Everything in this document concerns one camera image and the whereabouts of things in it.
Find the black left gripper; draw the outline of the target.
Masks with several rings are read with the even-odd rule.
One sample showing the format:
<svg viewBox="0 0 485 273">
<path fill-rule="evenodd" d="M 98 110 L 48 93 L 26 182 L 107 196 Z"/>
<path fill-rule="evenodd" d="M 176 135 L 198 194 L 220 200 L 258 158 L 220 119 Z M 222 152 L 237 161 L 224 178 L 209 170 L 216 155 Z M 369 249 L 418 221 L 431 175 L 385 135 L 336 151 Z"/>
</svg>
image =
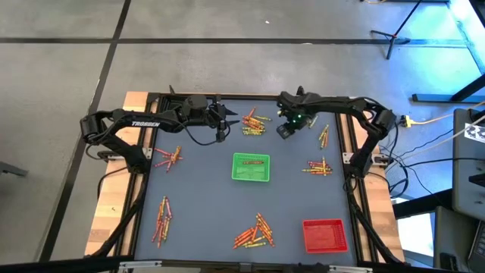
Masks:
<svg viewBox="0 0 485 273">
<path fill-rule="evenodd" d="M 239 121 L 226 121 L 228 115 L 237 115 L 237 113 L 219 102 L 211 103 L 208 106 L 208 126 L 213 129 L 226 130 L 239 123 Z"/>
</svg>

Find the green plastic basket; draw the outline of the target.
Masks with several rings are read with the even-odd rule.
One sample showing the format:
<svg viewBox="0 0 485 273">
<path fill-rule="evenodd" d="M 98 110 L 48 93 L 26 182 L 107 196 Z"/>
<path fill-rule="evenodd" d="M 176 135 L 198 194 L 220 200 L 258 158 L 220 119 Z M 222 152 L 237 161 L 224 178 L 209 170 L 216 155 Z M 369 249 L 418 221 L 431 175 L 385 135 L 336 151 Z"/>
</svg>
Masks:
<svg viewBox="0 0 485 273">
<path fill-rule="evenodd" d="M 244 161 L 264 161 L 262 165 L 244 165 Z M 271 174 L 271 157 L 265 154 L 233 154 L 231 178 L 233 180 L 267 183 Z"/>
</svg>

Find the red plastic basket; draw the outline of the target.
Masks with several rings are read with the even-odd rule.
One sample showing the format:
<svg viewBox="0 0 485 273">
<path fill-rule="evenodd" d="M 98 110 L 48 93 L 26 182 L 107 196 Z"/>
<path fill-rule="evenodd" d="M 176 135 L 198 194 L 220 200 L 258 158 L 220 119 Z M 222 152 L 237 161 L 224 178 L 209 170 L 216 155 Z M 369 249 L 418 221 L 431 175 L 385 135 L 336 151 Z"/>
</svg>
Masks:
<svg viewBox="0 0 485 273">
<path fill-rule="evenodd" d="M 348 251 L 343 221 L 338 218 L 302 221 L 305 251 L 309 254 L 345 253 Z"/>
</svg>

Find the black tripod stand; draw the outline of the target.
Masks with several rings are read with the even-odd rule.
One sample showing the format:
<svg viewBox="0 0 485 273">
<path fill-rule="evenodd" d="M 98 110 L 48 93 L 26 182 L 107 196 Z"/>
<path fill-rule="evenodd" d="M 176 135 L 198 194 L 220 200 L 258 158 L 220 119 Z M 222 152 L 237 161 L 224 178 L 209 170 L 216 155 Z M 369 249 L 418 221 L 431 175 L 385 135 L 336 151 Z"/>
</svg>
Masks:
<svg viewBox="0 0 485 273">
<path fill-rule="evenodd" d="M 386 60 L 391 59 L 394 45 L 399 38 L 399 33 L 401 32 L 402 28 L 408 23 L 408 20 L 411 18 L 411 16 L 418 9 L 418 7 L 422 3 L 422 1 L 423 0 L 417 0 L 414 7 L 410 10 L 410 12 L 406 16 L 406 18 L 401 22 L 401 24 L 399 25 L 399 27 L 397 28 L 397 30 L 394 33 L 385 33 L 385 32 L 378 31 L 378 30 L 371 30 L 370 31 L 371 34 L 377 34 L 377 35 L 383 36 L 383 37 L 388 39 L 389 46 L 388 46 L 387 53 L 386 53 Z"/>
</svg>

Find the black diagonal strut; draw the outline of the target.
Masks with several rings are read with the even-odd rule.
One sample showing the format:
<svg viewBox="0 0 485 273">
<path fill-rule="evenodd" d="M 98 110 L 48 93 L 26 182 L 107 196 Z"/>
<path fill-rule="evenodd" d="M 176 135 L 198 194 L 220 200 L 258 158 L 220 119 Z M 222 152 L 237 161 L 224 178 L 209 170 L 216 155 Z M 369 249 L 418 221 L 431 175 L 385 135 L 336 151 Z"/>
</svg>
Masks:
<svg viewBox="0 0 485 273">
<path fill-rule="evenodd" d="M 120 223 L 108 237 L 108 239 L 101 245 L 101 247 L 96 250 L 93 254 L 90 254 L 89 257 L 99 257 L 99 256 L 107 256 L 108 253 L 111 251 L 113 246 L 122 236 L 124 231 L 127 228 L 127 225 L 130 223 L 133 216 L 140 210 L 140 206 L 142 203 L 142 198 L 144 197 L 146 191 L 146 180 L 142 180 L 138 195 L 136 199 L 133 201 L 128 212 L 125 214 L 124 217 L 120 220 Z"/>
<path fill-rule="evenodd" d="M 355 198 L 353 191 L 352 190 L 348 191 L 347 195 L 349 198 L 349 207 L 351 208 L 352 212 L 355 214 L 355 217 L 360 221 L 367 235 L 370 237 L 370 241 L 374 244 L 377 251 L 382 255 L 385 262 L 389 264 L 402 264 L 402 261 L 397 259 L 397 257 L 392 254 L 390 249 L 380 239 L 378 233 L 374 230 L 369 220 L 366 219 L 365 214 L 362 212 L 362 210 L 360 209 L 357 203 L 357 200 Z"/>
</svg>

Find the wooden table board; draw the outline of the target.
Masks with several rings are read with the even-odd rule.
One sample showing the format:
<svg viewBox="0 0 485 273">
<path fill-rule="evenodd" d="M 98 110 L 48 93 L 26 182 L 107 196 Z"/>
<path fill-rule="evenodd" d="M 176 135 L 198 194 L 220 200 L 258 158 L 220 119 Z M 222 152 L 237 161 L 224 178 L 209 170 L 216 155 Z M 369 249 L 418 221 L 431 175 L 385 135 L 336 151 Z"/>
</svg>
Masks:
<svg viewBox="0 0 485 273">
<path fill-rule="evenodd" d="M 134 92 L 126 93 L 123 109 L 143 111 L 155 110 L 164 97 L 163 93 Z M 355 118 L 337 115 L 336 120 L 343 126 L 341 143 L 350 149 L 352 141 L 361 147 L 365 141 L 365 130 Z M 101 186 L 101 193 L 96 204 L 94 218 L 86 243 L 85 254 L 92 254 L 102 245 L 102 242 L 114 232 L 115 226 L 124 217 L 124 210 L 133 203 L 141 188 L 142 177 L 131 177 L 124 169 L 123 160 L 110 161 L 106 171 L 111 173 Z M 366 216 L 381 240 L 387 244 L 391 253 L 400 261 L 404 261 L 404 251 L 399 242 L 397 220 L 393 214 L 391 198 L 387 195 L 385 174 L 382 169 L 373 167 L 371 173 L 360 183 L 355 198 L 360 208 L 366 208 Z"/>
</svg>

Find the black desk bar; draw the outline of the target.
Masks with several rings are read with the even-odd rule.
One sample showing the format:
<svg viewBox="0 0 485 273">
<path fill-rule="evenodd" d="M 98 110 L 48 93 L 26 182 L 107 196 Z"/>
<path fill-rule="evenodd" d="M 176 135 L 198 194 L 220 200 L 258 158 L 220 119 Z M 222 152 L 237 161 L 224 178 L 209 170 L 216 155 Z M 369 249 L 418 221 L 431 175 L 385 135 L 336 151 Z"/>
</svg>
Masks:
<svg viewBox="0 0 485 273">
<path fill-rule="evenodd" d="M 452 189 L 394 204 L 393 212 L 396 219 L 401 219 L 433 212 L 439 206 L 452 210 Z"/>
</svg>

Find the grey equipment cabinet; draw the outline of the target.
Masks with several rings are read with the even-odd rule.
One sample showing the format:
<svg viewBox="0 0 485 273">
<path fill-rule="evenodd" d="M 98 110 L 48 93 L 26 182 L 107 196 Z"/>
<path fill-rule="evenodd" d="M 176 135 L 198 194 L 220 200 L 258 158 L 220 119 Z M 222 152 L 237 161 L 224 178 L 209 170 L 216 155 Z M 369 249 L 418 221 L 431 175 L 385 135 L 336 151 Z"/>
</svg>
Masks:
<svg viewBox="0 0 485 273">
<path fill-rule="evenodd" d="M 454 110 L 452 207 L 485 221 L 485 144 L 465 138 L 466 123 L 485 127 L 485 110 Z"/>
</svg>

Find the fiducial marker sheet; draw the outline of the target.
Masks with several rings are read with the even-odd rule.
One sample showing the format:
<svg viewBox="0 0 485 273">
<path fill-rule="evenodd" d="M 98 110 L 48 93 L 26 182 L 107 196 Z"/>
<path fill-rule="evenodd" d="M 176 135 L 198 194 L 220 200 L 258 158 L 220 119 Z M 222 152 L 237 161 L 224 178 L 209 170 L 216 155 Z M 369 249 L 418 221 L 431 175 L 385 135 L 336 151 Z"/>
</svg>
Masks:
<svg viewBox="0 0 485 273">
<path fill-rule="evenodd" d="M 466 123 L 464 136 L 467 139 L 485 144 L 485 127 Z"/>
</svg>

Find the grey computer case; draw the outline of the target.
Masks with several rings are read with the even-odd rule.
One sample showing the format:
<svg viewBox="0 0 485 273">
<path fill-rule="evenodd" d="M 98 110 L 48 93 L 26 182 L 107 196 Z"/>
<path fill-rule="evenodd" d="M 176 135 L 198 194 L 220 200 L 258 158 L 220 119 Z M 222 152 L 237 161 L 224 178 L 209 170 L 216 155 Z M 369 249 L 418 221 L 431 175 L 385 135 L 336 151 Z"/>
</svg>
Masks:
<svg viewBox="0 0 485 273">
<path fill-rule="evenodd" d="M 477 220 L 438 206 L 433 233 L 433 266 L 469 272 L 468 255 L 477 230 Z"/>
</svg>

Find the grey chair leg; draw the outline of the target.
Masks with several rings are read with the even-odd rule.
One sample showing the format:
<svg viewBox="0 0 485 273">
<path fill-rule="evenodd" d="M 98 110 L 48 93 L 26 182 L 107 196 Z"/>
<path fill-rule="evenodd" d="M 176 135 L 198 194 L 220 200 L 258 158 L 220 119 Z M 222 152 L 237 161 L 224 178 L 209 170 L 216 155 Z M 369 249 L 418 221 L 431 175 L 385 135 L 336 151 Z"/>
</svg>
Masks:
<svg viewBox="0 0 485 273">
<path fill-rule="evenodd" d="M 0 161 L 0 174 L 13 174 L 19 177 L 26 177 L 28 174 L 28 171 L 22 168 L 19 168 L 17 166 L 8 164 L 6 162 Z"/>
</svg>

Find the black desk frame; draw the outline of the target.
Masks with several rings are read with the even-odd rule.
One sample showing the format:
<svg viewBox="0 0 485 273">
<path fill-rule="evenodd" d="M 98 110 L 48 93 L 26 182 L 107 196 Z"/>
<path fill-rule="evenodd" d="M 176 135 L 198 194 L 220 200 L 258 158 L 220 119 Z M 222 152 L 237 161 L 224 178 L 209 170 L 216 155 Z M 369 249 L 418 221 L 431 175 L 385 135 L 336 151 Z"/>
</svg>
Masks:
<svg viewBox="0 0 485 273">
<path fill-rule="evenodd" d="M 477 104 L 485 101 L 485 0 L 450 0 L 449 9 L 480 76 L 452 94 L 415 93 L 413 102 Z"/>
</svg>

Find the silver metal bracket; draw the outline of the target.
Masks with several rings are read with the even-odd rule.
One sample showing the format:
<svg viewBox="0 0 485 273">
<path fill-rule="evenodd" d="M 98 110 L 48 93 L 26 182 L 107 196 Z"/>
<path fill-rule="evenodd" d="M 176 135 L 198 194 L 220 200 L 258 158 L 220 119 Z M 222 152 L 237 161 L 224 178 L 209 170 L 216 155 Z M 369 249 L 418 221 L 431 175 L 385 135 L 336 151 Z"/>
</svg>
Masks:
<svg viewBox="0 0 485 273">
<path fill-rule="evenodd" d="M 127 273 L 134 269 L 140 268 L 159 268 L 162 266 L 161 260 L 140 260 L 140 261 L 125 261 L 120 262 L 117 268 L 118 271 Z"/>
<path fill-rule="evenodd" d="M 330 265 L 328 273 L 374 273 L 372 268 Z"/>
</svg>

